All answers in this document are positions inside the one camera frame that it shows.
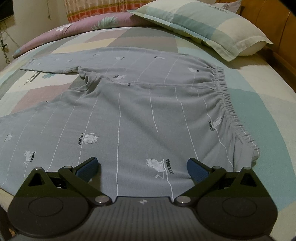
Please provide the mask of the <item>grey patterned pyjama trousers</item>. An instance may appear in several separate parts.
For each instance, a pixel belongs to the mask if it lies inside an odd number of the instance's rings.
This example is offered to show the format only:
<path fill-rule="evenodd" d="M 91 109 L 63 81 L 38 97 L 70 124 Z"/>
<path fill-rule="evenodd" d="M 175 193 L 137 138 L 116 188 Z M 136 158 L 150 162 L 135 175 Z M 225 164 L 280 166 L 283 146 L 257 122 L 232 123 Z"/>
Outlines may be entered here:
<path fill-rule="evenodd" d="M 223 68 L 188 54 L 107 47 L 32 59 L 24 70 L 77 73 L 81 87 L 1 117 L 1 188 L 35 167 L 96 157 L 102 192 L 169 196 L 193 185 L 187 161 L 238 172 L 259 150 L 237 117 Z"/>

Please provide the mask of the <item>black wall television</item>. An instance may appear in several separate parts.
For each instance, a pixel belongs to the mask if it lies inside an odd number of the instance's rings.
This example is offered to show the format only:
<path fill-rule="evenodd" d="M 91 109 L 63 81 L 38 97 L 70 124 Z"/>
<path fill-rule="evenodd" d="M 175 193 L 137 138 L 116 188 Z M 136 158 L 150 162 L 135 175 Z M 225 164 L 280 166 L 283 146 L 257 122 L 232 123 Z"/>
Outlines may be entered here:
<path fill-rule="evenodd" d="M 13 0 L 0 0 L 0 21 L 3 21 L 13 15 Z"/>

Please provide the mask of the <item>checked pastel pillow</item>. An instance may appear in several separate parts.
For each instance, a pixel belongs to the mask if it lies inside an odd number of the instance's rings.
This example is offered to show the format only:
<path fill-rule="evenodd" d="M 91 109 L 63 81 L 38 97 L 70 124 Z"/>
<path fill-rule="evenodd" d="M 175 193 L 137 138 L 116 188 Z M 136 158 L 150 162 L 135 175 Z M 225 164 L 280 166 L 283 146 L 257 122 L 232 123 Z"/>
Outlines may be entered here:
<path fill-rule="evenodd" d="M 252 22 L 214 4 L 153 1 L 130 13 L 197 43 L 205 43 L 227 62 L 253 55 L 272 44 Z"/>

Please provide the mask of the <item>grey floral back pillow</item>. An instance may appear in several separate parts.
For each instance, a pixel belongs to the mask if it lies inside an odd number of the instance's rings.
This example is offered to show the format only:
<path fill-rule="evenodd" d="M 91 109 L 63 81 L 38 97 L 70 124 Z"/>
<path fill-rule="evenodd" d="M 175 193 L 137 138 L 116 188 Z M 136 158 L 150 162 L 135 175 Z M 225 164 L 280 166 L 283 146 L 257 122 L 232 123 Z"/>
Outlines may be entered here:
<path fill-rule="evenodd" d="M 213 6 L 218 7 L 220 9 L 228 10 L 236 14 L 240 14 L 241 12 L 241 0 L 237 0 L 231 3 L 215 3 Z"/>

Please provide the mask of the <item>wooden headboard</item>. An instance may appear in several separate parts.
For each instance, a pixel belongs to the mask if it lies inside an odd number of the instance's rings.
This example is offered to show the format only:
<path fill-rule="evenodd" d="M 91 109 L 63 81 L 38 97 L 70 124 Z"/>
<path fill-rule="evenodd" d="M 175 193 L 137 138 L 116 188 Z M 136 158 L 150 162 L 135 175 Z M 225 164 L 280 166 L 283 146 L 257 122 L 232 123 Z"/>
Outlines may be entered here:
<path fill-rule="evenodd" d="M 273 42 L 270 54 L 279 62 L 283 79 L 295 88 L 295 15 L 281 1 L 242 1 L 240 15 Z"/>

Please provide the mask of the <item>patchwork pastel bed sheet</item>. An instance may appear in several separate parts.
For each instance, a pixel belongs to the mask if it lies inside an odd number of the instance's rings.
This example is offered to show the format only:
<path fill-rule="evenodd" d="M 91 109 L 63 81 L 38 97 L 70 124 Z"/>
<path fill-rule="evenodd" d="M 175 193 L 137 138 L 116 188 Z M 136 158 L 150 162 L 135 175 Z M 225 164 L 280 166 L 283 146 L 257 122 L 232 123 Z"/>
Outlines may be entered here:
<path fill-rule="evenodd" d="M 23 66 L 32 59 L 107 47 L 188 54 L 223 68 L 234 111 L 259 150 L 250 168 L 278 209 L 271 236 L 275 240 L 291 240 L 295 236 L 295 92 L 257 55 L 226 62 L 212 49 L 162 28 L 90 31 L 37 47 L 2 71 L 1 117 L 50 101 L 85 84 L 77 73 L 24 70 Z"/>

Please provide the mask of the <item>purple floral rolled quilt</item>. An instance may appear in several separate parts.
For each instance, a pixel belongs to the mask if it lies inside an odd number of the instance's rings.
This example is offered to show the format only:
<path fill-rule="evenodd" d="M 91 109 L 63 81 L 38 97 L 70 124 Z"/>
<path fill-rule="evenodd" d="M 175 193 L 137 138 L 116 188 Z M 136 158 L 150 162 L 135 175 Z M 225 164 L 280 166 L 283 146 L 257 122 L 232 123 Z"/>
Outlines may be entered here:
<path fill-rule="evenodd" d="M 150 27 L 153 23 L 133 15 L 129 12 L 107 13 L 86 17 L 82 20 L 72 22 L 45 32 L 30 40 L 22 47 L 17 49 L 13 58 L 18 58 L 22 54 L 35 49 L 43 44 L 64 39 L 81 33 L 95 30 L 112 29 L 120 27 Z"/>

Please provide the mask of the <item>beige and red curtain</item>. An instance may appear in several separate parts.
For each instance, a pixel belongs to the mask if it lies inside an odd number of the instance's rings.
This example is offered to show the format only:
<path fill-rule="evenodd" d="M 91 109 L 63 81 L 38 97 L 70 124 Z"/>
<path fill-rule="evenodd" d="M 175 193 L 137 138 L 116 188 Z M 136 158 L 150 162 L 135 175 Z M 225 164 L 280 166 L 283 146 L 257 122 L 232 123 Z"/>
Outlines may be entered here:
<path fill-rule="evenodd" d="M 66 15 L 69 23 L 89 16 L 106 13 L 121 13 L 138 9 L 150 0 L 65 0 Z"/>

